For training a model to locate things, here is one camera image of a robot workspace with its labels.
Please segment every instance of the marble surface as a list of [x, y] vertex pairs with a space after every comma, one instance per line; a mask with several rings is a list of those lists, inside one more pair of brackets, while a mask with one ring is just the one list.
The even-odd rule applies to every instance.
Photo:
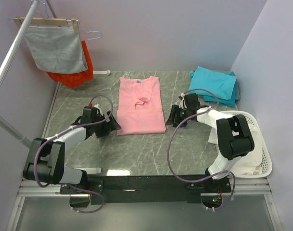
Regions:
[[[70, 126], [82, 114], [84, 106], [98, 93], [108, 96], [114, 104], [113, 115], [119, 103], [119, 77], [160, 78], [160, 91], [165, 121], [171, 105], [181, 92], [188, 90], [190, 78], [187, 71], [112, 72], [110, 76], [95, 77], [82, 86], [69, 89], [60, 85], [52, 109], [46, 137], [59, 133]], [[98, 98], [104, 112], [109, 103]], [[217, 110], [235, 110], [219, 105]], [[101, 175], [170, 175], [166, 153], [168, 141], [174, 128], [168, 126], [164, 134], [117, 136], [116, 131], [97, 139], [95, 135], [67, 151], [68, 167], [101, 167]], [[172, 166], [177, 174], [204, 174], [217, 156], [215, 145], [207, 142], [211, 128], [205, 124], [189, 121], [180, 128], [171, 145]]]

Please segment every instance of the stack of folded clothes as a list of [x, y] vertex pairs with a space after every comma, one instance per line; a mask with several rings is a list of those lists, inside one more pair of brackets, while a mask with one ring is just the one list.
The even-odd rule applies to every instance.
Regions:
[[[220, 103], [231, 107], [240, 100], [237, 77], [233, 72], [225, 74], [198, 66], [196, 71], [189, 73], [189, 76], [191, 77], [190, 90], [196, 88], [209, 90], [218, 97]], [[202, 95], [204, 101], [216, 102], [216, 99], [205, 91], [195, 90], [191, 93]]]

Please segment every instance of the gray towel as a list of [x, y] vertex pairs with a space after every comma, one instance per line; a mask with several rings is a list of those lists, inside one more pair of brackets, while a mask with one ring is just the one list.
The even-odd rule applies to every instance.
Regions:
[[80, 35], [71, 26], [30, 26], [25, 39], [40, 70], [73, 74], [88, 69]]

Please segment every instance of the white laundry basket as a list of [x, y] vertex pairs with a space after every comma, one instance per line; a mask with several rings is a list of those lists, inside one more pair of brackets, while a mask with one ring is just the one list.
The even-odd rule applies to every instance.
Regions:
[[239, 115], [239, 114], [244, 115], [246, 117], [248, 124], [255, 125], [258, 128], [258, 130], [261, 134], [261, 138], [262, 138], [262, 162], [260, 164], [260, 166], [262, 168], [262, 173], [257, 174], [257, 175], [238, 175], [238, 174], [235, 174], [235, 176], [239, 177], [239, 178], [261, 178], [261, 177], [268, 176], [272, 171], [273, 165], [272, 165], [272, 161], [271, 161], [270, 155], [268, 153], [266, 143], [264, 142], [263, 135], [261, 133], [261, 130], [259, 128], [257, 120], [251, 114], [249, 114], [247, 112], [243, 112], [243, 111], [221, 111], [221, 112], [226, 113], [226, 114], [230, 114], [230, 115], [234, 115], [234, 116]]

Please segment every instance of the pink t-shirt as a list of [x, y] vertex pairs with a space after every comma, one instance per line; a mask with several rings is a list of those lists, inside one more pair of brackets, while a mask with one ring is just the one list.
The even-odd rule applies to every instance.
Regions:
[[158, 77], [120, 78], [117, 135], [164, 133], [166, 131]]

